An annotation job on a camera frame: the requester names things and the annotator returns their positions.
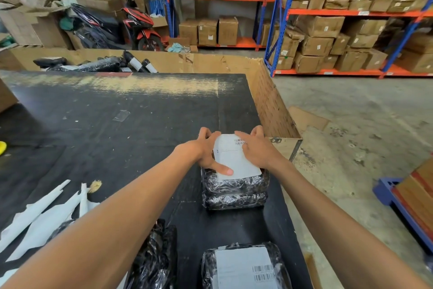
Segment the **person's left hand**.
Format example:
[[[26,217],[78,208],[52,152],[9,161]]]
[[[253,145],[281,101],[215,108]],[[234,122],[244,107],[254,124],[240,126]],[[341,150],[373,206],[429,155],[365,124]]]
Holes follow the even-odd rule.
[[[216,140],[221,136],[220,131],[212,132],[207,140],[190,140],[179,144],[175,148],[176,155],[179,155],[183,162],[189,164],[197,163],[203,168],[203,160],[214,160],[213,150]]]

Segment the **person's right hand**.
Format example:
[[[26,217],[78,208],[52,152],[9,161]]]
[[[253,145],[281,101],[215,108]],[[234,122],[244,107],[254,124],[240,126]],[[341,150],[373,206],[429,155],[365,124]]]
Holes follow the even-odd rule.
[[[270,139],[265,137],[263,127],[261,125],[255,126],[250,134],[253,135],[252,147],[242,145],[246,159],[258,168],[269,171],[276,169],[278,163],[285,158],[271,143]]]

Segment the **white shipping label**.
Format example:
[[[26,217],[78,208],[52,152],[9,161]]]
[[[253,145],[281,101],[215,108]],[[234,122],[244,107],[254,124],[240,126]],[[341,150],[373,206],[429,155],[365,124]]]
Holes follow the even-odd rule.
[[[235,134],[222,134],[214,144],[214,159],[233,171],[232,175],[217,173],[216,182],[261,176],[262,171],[248,161],[243,152],[245,141]]]

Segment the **black plastic parcel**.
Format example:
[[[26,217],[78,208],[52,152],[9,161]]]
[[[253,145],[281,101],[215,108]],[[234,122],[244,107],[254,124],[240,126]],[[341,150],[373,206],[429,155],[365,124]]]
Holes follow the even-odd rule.
[[[208,210],[248,209],[262,207],[268,199],[268,170],[261,176],[216,182],[217,172],[201,168],[202,204]]]

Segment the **person's left forearm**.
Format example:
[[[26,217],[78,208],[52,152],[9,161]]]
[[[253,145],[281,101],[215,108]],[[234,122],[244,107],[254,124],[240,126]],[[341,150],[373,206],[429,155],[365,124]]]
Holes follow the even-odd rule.
[[[193,165],[174,150],[41,248],[1,289],[116,289]]]

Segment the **person's right forearm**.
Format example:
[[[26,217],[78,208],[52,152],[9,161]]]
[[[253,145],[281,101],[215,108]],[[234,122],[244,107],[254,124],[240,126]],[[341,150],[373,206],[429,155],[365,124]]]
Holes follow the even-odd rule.
[[[314,187],[284,157],[266,168],[280,181],[345,289],[430,289],[376,236]]]

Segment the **large cardboard bin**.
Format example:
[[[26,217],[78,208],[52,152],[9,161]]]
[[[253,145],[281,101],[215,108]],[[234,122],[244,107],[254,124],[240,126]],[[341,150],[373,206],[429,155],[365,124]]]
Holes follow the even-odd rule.
[[[141,73],[76,73],[44,72],[33,62],[40,57],[65,57],[72,65],[83,61],[97,61],[99,57],[120,57],[121,50],[67,50],[35,46],[17,46],[0,50],[0,74],[7,78],[23,80],[30,85],[66,84],[72,87],[88,86],[101,92],[162,93],[167,96],[205,96],[233,93],[235,84],[225,84],[222,79],[199,79],[199,74],[246,76],[257,114],[266,136],[274,138],[278,150],[293,160],[302,143],[295,121],[262,59],[231,55],[202,53],[173,53],[132,51],[139,61],[148,59],[159,75],[169,74],[169,79],[145,79]]]

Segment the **flat cardboard sheet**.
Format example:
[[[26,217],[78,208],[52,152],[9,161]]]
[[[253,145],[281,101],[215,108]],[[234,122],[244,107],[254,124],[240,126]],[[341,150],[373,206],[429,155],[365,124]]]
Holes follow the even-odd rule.
[[[288,112],[290,113],[290,116],[293,119],[300,134],[304,133],[309,127],[323,131],[330,123],[330,120],[312,114],[311,112],[305,111],[296,106],[290,106],[288,108]]]

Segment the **brown cardboard box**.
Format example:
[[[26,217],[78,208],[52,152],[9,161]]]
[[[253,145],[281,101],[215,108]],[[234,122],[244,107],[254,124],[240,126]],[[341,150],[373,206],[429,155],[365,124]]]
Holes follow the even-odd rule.
[[[178,37],[189,40],[190,45],[198,44],[198,24],[196,19],[187,19],[178,25]]]
[[[198,45],[216,46],[217,26],[218,20],[200,19],[198,22]]]
[[[236,17],[222,17],[218,21],[218,44],[221,46],[235,46],[239,21]]]

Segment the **black parcel with barcode label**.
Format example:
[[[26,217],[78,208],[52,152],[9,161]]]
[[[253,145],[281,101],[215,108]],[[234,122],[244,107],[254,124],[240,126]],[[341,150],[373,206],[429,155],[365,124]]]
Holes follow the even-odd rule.
[[[272,242],[206,250],[201,278],[202,289],[293,289],[281,252]]]

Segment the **crumpled black plastic bag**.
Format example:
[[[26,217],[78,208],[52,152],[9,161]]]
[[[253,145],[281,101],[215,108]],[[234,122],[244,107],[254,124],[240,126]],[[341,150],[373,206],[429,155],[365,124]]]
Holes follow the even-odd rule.
[[[177,228],[158,219],[120,289],[177,289]]]

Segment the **heap of large cardboard boxes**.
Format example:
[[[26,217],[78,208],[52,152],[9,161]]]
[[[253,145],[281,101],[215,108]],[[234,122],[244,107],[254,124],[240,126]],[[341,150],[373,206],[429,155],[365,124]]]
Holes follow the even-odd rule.
[[[406,17],[299,15],[282,38],[275,29],[265,63],[274,74],[383,71],[409,24]]]

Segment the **red and black motorbike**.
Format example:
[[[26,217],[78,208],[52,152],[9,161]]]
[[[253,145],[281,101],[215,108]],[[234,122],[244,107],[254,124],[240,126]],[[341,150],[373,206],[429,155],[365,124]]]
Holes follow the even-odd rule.
[[[133,50],[165,51],[161,36],[153,28],[154,21],[138,9],[135,0],[126,0],[122,10],[126,16],[122,23]]]

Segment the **long black wrapped parcel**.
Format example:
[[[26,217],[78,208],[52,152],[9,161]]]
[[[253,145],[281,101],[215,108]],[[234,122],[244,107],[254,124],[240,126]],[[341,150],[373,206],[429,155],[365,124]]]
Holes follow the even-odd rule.
[[[83,62],[77,66],[57,64],[55,66],[43,69],[43,71],[57,72],[86,72],[86,73],[117,73],[123,72],[123,69],[129,69],[127,63],[122,57],[104,57],[94,62]]]

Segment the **bundle of blue pipes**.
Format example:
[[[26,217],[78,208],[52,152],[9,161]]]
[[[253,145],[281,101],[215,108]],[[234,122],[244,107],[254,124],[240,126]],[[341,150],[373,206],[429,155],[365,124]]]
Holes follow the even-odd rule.
[[[165,0],[150,0],[149,12],[153,17],[166,17]]]

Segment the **cardboard scrap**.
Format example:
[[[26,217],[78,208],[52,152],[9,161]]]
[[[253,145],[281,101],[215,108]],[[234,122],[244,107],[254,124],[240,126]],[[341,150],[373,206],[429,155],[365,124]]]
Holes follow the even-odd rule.
[[[310,252],[304,252],[304,259],[311,279],[313,289],[322,289],[320,276],[317,270],[314,255]]]

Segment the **white label backing strip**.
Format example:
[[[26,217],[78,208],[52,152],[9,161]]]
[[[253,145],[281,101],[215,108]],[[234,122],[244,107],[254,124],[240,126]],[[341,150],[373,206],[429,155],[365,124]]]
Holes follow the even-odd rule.
[[[6,262],[20,259],[30,249],[44,246],[55,230],[64,222],[71,220],[80,200],[80,194],[76,192],[65,203],[55,205],[39,215],[30,224],[24,238]]]
[[[50,193],[43,196],[37,202],[28,204],[26,209],[17,213],[10,225],[8,225],[0,233],[0,253],[2,253],[18,236],[21,234],[46,208],[57,199],[57,197],[63,192],[63,188],[68,185],[69,179],[62,182]]]
[[[87,187],[86,183],[81,184],[80,192],[80,204],[79,204],[79,218],[83,217],[90,210],[98,206],[99,202],[91,202],[88,199],[88,194],[90,193],[90,188]]]

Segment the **black covered motorbike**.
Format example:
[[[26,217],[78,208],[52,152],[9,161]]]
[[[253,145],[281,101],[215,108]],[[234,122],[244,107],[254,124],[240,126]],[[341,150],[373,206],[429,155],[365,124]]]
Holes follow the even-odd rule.
[[[115,12],[73,3],[70,7],[75,13],[74,35],[80,39],[84,48],[125,50],[123,17],[116,17]]]

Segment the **blue plastic pallet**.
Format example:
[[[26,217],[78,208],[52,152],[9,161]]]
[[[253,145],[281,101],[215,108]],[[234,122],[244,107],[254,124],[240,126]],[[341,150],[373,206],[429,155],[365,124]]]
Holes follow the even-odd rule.
[[[397,196],[395,187],[402,181],[401,178],[380,178],[372,189],[373,194],[383,205],[391,207],[396,212],[424,249],[426,255],[433,257],[433,233],[409,213],[409,207],[406,207]]]

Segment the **wide blue orange shelving rack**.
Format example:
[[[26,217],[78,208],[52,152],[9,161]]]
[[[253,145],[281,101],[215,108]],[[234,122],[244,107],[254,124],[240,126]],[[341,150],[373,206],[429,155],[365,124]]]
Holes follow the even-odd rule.
[[[421,11],[408,13],[377,13],[366,12],[360,13],[350,10],[313,10],[313,9],[292,9],[291,2],[287,0],[284,8],[280,5],[281,0],[276,0],[277,5],[273,7],[272,17],[270,20],[269,36],[267,39],[267,47],[265,55],[270,47],[270,43],[275,29],[279,29],[279,38],[282,38],[287,24],[293,24],[295,17],[299,15],[312,15],[323,17],[397,17],[410,18],[410,24],[407,25],[403,40],[399,43],[397,49],[388,59],[383,71],[367,72],[361,71],[358,73],[325,73],[325,75],[360,75],[374,76],[384,78],[385,76],[433,76],[433,25],[430,33],[423,33],[420,24],[423,20],[433,21],[433,0],[428,0],[425,7]],[[271,78],[278,75],[324,75],[323,73],[316,74],[297,74],[294,71],[285,70],[281,74],[274,74],[269,71],[266,56],[264,55],[264,64]]]

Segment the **brown boxes with red edge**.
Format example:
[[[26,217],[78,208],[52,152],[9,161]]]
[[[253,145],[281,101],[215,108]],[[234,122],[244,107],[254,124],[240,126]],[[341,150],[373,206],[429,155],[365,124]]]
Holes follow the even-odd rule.
[[[433,242],[433,154],[397,184],[392,192]]]

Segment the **cardboard panel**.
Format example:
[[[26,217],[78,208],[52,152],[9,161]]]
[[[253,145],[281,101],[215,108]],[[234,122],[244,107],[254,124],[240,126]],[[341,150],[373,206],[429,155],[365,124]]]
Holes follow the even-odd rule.
[[[17,105],[19,100],[0,78],[0,114]]]

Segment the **pile of open cardboard boxes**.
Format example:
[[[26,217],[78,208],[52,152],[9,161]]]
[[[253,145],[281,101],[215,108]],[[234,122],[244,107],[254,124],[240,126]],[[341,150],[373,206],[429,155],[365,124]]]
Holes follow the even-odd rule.
[[[103,15],[122,20],[121,9],[126,0],[19,0],[12,7],[0,10],[0,20],[19,45],[61,47],[72,49],[73,44],[60,19],[76,15],[72,4],[101,11]]]

